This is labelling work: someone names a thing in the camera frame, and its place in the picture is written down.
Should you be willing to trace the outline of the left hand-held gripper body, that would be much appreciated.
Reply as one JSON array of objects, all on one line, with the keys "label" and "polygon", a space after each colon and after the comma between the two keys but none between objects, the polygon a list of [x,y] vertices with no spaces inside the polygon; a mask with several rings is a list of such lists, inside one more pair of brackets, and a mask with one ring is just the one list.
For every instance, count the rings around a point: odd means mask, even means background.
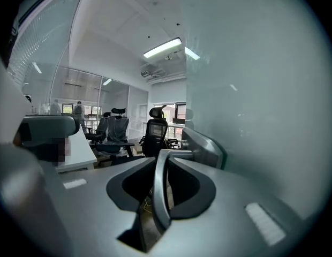
[{"label": "left hand-held gripper body", "polygon": [[42,144],[37,146],[23,145],[26,150],[33,153],[38,160],[42,161],[61,161],[62,152],[59,150],[58,144]]}]

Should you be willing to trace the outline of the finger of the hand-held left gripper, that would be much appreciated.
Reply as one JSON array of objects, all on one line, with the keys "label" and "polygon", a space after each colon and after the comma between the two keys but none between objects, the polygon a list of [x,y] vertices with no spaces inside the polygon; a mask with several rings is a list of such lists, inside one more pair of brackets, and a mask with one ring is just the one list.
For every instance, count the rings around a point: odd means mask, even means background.
[{"label": "finger of the hand-held left gripper", "polygon": [[26,116],[21,122],[21,141],[26,145],[42,145],[66,139],[79,129],[79,121],[71,115]]}]

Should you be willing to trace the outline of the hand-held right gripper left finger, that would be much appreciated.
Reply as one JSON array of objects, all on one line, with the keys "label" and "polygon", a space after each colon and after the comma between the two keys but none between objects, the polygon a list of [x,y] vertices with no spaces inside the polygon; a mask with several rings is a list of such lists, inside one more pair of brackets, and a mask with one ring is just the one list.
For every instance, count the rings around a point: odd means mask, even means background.
[{"label": "hand-held right gripper left finger", "polygon": [[47,191],[73,253],[145,253],[140,206],[151,189],[155,158],[61,177],[41,164]]}]

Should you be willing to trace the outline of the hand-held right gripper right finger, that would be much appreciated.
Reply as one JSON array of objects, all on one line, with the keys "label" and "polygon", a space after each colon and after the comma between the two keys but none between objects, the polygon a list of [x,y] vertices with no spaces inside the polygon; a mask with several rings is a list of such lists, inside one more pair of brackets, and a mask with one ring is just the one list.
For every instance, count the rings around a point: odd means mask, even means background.
[{"label": "hand-held right gripper right finger", "polygon": [[[300,236],[302,219],[271,193],[251,181],[197,162],[177,161],[208,176],[216,187],[210,207],[200,216],[173,220],[152,248],[152,257],[284,257]],[[167,176],[167,199],[174,209],[172,184]]]}]

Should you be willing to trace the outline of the silver door lever handle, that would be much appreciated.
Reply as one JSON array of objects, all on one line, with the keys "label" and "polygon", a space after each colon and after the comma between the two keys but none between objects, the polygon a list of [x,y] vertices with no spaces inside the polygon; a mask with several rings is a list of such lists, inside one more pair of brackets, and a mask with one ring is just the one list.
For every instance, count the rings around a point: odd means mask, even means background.
[{"label": "silver door lever handle", "polygon": [[[206,211],[216,196],[214,182],[206,175],[177,161],[181,158],[198,162],[205,166],[223,170],[228,154],[217,141],[188,127],[183,128],[181,149],[163,149],[156,162],[152,190],[152,213],[154,223],[160,233],[171,225],[173,220],[186,220],[200,216]],[[172,184],[180,189],[173,210],[170,210],[167,199],[167,176],[169,171],[175,173]]]}]

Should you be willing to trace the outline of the pale green door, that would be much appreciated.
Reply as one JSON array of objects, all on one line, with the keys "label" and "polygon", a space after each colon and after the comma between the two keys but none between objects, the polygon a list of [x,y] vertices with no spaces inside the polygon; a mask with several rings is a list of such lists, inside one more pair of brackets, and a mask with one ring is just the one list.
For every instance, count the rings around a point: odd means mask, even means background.
[{"label": "pale green door", "polygon": [[332,46],[304,0],[180,0],[190,127],[302,218],[332,187]]}]

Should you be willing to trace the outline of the white desk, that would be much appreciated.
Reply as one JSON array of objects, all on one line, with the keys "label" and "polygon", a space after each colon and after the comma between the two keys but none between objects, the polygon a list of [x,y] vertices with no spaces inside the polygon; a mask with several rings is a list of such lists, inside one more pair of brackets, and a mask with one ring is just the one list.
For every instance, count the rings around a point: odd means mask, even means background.
[{"label": "white desk", "polygon": [[66,146],[69,152],[65,156],[65,161],[55,168],[58,173],[94,169],[94,163],[97,162],[97,158],[81,128],[76,134],[68,137]]}]

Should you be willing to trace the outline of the plastic-wrapped grey office chair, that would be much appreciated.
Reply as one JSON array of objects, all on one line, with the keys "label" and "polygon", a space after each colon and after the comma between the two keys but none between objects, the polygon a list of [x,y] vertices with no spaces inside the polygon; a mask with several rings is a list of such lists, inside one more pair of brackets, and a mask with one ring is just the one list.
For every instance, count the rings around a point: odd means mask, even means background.
[{"label": "plastic-wrapped grey office chair", "polygon": [[113,108],[111,116],[107,119],[107,129],[105,131],[105,140],[97,145],[95,149],[101,154],[117,155],[124,149],[128,157],[132,157],[131,147],[134,144],[128,143],[126,130],[129,125],[129,118],[124,116],[126,109]]}]

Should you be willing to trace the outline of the far glass office partition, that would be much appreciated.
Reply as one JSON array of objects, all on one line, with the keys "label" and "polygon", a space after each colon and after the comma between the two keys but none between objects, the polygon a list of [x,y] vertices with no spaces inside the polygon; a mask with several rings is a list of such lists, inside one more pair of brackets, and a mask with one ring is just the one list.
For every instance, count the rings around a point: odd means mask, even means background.
[{"label": "far glass office partition", "polygon": [[126,135],[129,139],[141,138],[147,122],[148,92],[96,74],[60,67],[55,74],[50,99],[58,99],[61,112],[70,114],[78,101],[85,108],[85,126],[93,131],[100,118],[113,108],[126,109],[129,118]]}]

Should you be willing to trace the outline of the black mesh office chair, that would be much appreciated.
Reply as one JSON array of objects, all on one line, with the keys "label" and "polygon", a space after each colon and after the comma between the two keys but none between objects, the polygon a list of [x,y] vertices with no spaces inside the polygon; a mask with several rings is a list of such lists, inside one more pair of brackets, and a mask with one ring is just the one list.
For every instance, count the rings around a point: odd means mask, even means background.
[{"label": "black mesh office chair", "polygon": [[168,129],[168,122],[164,118],[163,112],[165,107],[166,105],[154,107],[149,112],[151,119],[147,122],[145,135],[140,140],[145,157],[157,157],[162,149]]}]

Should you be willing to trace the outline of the glass partition with blinds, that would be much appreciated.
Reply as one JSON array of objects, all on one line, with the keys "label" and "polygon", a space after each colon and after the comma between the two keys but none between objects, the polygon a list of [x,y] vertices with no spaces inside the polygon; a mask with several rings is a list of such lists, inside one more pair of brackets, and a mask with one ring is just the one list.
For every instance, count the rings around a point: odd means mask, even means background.
[{"label": "glass partition with blinds", "polygon": [[48,0],[19,29],[7,72],[21,91],[38,79],[50,79],[69,43],[80,0]]}]

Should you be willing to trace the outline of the person's black jacket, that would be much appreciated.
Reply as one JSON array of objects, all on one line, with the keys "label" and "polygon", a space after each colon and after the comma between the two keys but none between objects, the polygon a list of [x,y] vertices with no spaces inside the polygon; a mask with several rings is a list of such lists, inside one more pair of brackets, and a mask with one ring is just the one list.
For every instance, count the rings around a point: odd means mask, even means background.
[{"label": "person's black jacket", "polygon": [[5,68],[8,68],[12,49],[19,31],[19,0],[12,0],[1,7],[0,13],[0,56]]}]

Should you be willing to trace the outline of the large office window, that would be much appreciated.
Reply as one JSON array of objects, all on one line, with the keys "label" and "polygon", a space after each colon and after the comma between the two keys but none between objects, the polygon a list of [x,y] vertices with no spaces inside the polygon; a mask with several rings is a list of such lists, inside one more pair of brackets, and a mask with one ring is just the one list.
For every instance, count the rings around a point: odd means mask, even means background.
[{"label": "large office window", "polygon": [[186,102],[156,103],[153,107],[164,107],[164,118],[169,124],[184,125],[186,119]]}]

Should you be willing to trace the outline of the white ceiling pipes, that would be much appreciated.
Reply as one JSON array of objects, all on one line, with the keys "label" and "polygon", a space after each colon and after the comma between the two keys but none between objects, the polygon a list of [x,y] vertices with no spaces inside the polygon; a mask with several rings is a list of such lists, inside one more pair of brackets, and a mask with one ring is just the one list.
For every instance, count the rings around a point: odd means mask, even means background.
[{"label": "white ceiling pipes", "polygon": [[144,70],[148,73],[148,76],[145,77],[148,85],[186,78],[186,63],[184,61],[149,64],[145,66]]}]

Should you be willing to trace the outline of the long ceiling light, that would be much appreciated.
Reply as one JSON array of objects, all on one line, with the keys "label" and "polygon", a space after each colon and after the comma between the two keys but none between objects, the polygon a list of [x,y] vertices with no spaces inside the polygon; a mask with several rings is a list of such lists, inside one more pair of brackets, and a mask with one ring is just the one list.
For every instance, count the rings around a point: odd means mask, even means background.
[{"label": "long ceiling light", "polygon": [[159,46],[151,49],[150,51],[147,51],[144,53],[144,57],[145,58],[150,58],[156,54],[159,54],[161,52],[164,52],[165,50],[168,50],[170,48],[173,48],[173,47],[176,47],[176,46],[179,46],[182,44],[182,41],[179,37],[175,38],[175,39],[172,39],[168,42],[165,42],[163,44],[160,44]]}]

